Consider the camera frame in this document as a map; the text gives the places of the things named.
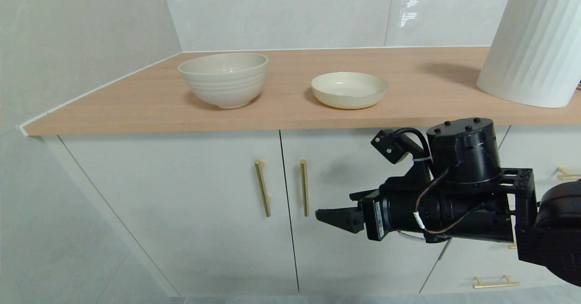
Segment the wire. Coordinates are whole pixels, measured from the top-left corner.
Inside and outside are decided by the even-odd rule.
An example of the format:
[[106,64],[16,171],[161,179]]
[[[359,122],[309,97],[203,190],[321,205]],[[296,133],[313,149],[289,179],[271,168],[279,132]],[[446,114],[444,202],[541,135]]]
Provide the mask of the wire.
[[409,234],[405,234],[404,232],[401,232],[398,230],[398,234],[399,236],[402,236],[403,238],[407,239],[407,240],[413,240],[416,242],[426,242],[425,238],[422,237],[417,237],[417,236],[413,236],[413,235],[409,235]]
[[448,171],[450,171],[450,167],[447,167],[446,169],[444,169],[444,171],[442,172],[442,174],[440,174],[440,176],[438,176],[436,179],[433,179],[428,184],[428,186],[426,186],[426,188],[424,188],[423,191],[421,193],[419,193],[418,198],[415,199],[414,212],[418,211],[419,201],[421,201],[423,196],[426,195],[434,186],[436,186],[442,180],[442,178],[444,178],[444,176],[446,176],[448,174]]
[[419,138],[419,142],[422,143],[424,159],[426,161],[428,161],[428,167],[430,168],[430,171],[433,171],[433,165],[432,165],[432,160],[431,160],[432,155],[430,154],[430,147],[428,146],[428,142],[426,141],[426,138],[423,136],[422,132],[420,132],[419,130],[417,130],[415,128],[406,127],[406,128],[400,128],[400,129],[396,130],[392,134],[392,136],[395,138],[398,135],[404,134],[407,132],[410,132]]
[[448,227],[444,228],[444,229],[440,229],[440,230],[428,230],[425,229],[426,232],[429,232],[430,234],[440,234],[442,232],[446,232],[452,228],[454,228],[454,226],[456,226],[459,222],[463,221],[463,219],[467,216],[469,216],[471,213],[474,213],[475,211],[478,211],[480,209],[482,209],[482,207],[484,206],[484,203],[480,203],[479,205],[473,207],[472,209],[466,211],[466,213],[464,213],[461,217],[458,218],[458,220],[454,221],[454,223],[450,224]]
[[415,221],[418,223],[418,226],[420,228],[422,228],[424,231],[426,231],[426,232],[428,232],[430,234],[441,234],[442,232],[446,232],[446,231],[454,228],[454,226],[456,226],[459,222],[463,221],[463,219],[465,217],[467,217],[471,213],[474,213],[475,211],[478,211],[478,210],[482,209],[482,206],[484,206],[484,203],[480,203],[479,205],[477,205],[477,206],[473,207],[472,209],[466,211],[466,213],[464,213],[461,217],[459,217],[456,221],[454,221],[452,224],[448,225],[444,229],[440,229],[440,230],[429,230],[429,229],[427,229],[426,226],[423,224],[422,218],[419,216],[419,212],[418,212],[419,203],[421,202],[421,199],[423,198],[423,196],[426,195],[434,186],[436,186],[442,180],[442,178],[444,178],[444,176],[446,176],[448,174],[448,171],[450,171],[450,168],[449,167],[447,167],[442,172],[442,174],[440,174],[437,178],[435,178],[434,180],[432,180],[430,182],[430,184],[428,184],[428,186],[426,186],[426,188],[423,189],[423,191],[419,194],[418,198],[415,200],[415,209],[414,209]]

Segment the label sticker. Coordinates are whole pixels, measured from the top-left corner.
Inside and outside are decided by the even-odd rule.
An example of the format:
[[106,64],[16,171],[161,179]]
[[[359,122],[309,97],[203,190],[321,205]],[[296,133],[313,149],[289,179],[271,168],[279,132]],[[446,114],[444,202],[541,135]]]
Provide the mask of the label sticker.
[[379,202],[375,203],[375,218],[377,219],[377,231],[379,232],[379,237],[383,238],[385,235],[384,222],[383,219],[381,219],[381,207],[379,205]]

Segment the white cabinet door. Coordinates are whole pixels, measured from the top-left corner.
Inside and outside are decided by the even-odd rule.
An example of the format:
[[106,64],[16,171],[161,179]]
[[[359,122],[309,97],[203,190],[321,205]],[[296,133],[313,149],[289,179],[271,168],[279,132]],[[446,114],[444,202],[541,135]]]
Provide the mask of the white cabinet door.
[[181,296],[297,294],[278,131],[62,139]]
[[[349,194],[402,176],[411,158],[392,165],[371,146],[379,129],[282,131],[286,182],[301,294],[418,293],[444,244],[381,242],[317,221],[315,210],[356,206]],[[303,213],[300,161],[307,161],[310,214]]]
[[504,167],[533,168],[537,200],[558,180],[557,167],[581,174],[581,126],[511,126],[500,149]]
[[[484,284],[506,283],[504,275],[519,282],[515,287],[473,288],[479,277]],[[517,250],[507,244],[483,240],[450,240],[422,294],[452,292],[485,292],[546,286],[563,283],[546,268],[518,260]]]
[[[580,139],[579,126],[511,126],[499,150],[500,162],[506,168],[533,168],[540,200],[546,190],[560,182],[556,179],[557,166],[581,172]],[[513,196],[509,202],[514,205]],[[517,251],[507,244],[454,239],[436,264],[422,294],[483,292],[487,289],[472,286],[476,276],[482,283],[504,283],[503,275],[519,282],[518,288],[564,283],[542,266],[519,261]]]

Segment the floor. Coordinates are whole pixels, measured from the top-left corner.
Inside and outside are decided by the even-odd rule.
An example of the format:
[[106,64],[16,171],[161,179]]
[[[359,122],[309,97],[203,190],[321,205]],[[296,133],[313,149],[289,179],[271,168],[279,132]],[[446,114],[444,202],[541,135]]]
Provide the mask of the floor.
[[371,296],[237,296],[172,298],[170,304],[578,304],[573,285],[472,292],[470,294]]

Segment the wooden countertop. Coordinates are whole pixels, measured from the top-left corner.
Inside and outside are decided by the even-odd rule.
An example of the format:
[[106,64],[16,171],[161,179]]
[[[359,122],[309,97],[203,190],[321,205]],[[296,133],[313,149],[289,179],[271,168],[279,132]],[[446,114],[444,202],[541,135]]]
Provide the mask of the wooden countertop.
[[[581,91],[561,109],[519,105],[475,83],[488,47],[255,51],[270,59],[266,85],[250,105],[219,109],[199,100],[177,67],[207,53],[183,53],[79,98],[23,127],[29,135],[433,126],[472,116],[503,124],[581,123]],[[318,102],[314,77],[376,74],[389,82],[377,105],[340,110]]]

